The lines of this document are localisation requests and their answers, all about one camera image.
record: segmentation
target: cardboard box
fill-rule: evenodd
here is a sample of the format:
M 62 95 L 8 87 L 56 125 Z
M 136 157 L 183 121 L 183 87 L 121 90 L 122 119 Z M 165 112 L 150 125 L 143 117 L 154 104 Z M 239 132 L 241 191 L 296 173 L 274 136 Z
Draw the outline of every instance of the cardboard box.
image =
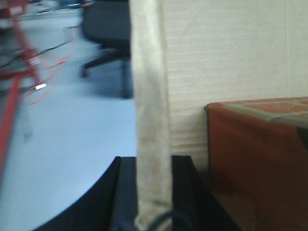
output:
M 308 97 L 207 106 L 211 185 L 247 231 L 308 230 Z
M 204 105 L 306 96 L 308 1 L 164 0 L 172 154 L 207 170 Z

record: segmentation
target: beige fabric strap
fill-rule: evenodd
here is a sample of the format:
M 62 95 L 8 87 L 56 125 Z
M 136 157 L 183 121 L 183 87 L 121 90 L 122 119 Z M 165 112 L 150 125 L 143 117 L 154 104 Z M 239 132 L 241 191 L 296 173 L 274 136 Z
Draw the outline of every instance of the beige fabric strap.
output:
M 136 226 L 145 230 L 172 208 L 169 106 L 161 0 L 130 0 L 137 118 Z

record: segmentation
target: red metal frame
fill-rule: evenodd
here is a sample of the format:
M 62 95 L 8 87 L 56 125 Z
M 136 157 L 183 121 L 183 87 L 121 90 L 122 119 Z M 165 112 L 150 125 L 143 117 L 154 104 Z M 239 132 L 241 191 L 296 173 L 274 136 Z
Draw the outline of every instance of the red metal frame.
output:
M 13 32 L 16 37 L 19 48 L 23 51 L 23 59 L 26 64 L 26 69 L 14 70 L 0 73 L 1 79 L 8 79 L 16 76 L 16 74 L 23 74 L 23 77 L 33 77 L 35 84 L 39 83 L 38 73 L 33 65 L 35 54 L 26 41 L 25 34 L 20 26 L 17 16 L 26 12 L 25 0 L 7 0 L 8 8 L 0 10 L 0 19 L 10 19 L 13 26 Z
M 13 26 L 13 33 L 16 37 L 19 49 L 23 53 L 23 60 L 26 68 L 0 73 L 0 80 L 13 78 L 13 84 L 9 90 L 8 98 L 4 108 L 3 119 L 0 123 L 0 174 L 5 161 L 6 151 L 13 127 L 14 115 L 18 106 L 21 80 L 25 77 L 32 77 L 35 84 L 40 82 L 38 73 L 34 68 L 33 61 L 35 54 L 26 41 L 25 34 L 20 26 L 17 16 L 26 11 L 26 0 L 3 0 L 7 1 L 8 8 L 0 9 L 0 19 L 10 19 Z
M 8 94 L 8 99 L 4 107 L 3 119 L 0 124 L 0 173 L 4 163 L 6 149 L 11 136 L 11 129 L 13 126 L 14 115 L 18 105 L 20 83 L 22 75 L 14 78 L 13 84 Z

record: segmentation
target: office chair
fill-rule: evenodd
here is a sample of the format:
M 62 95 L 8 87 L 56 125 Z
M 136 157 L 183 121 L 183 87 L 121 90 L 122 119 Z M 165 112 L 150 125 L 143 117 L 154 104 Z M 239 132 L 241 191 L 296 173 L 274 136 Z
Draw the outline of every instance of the office chair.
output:
M 82 77 L 91 67 L 122 60 L 122 97 L 131 97 L 129 91 L 130 17 L 128 0 L 99 0 L 84 8 L 82 32 L 86 38 L 100 43 L 108 53 L 83 65 Z

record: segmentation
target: gray floor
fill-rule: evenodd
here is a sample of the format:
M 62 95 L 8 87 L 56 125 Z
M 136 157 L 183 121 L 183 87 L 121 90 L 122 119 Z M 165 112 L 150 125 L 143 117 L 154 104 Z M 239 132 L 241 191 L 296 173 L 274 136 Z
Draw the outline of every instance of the gray floor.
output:
M 79 24 L 79 14 L 57 12 L 23 26 L 30 43 L 45 49 L 63 42 L 62 28 Z M 43 224 L 91 187 L 115 156 L 135 156 L 134 101 L 119 98 L 120 63 L 79 78 L 80 66 L 99 52 L 78 31 L 76 51 L 53 91 L 35 105 L 21 104 L 2 176 L 0 231 Z

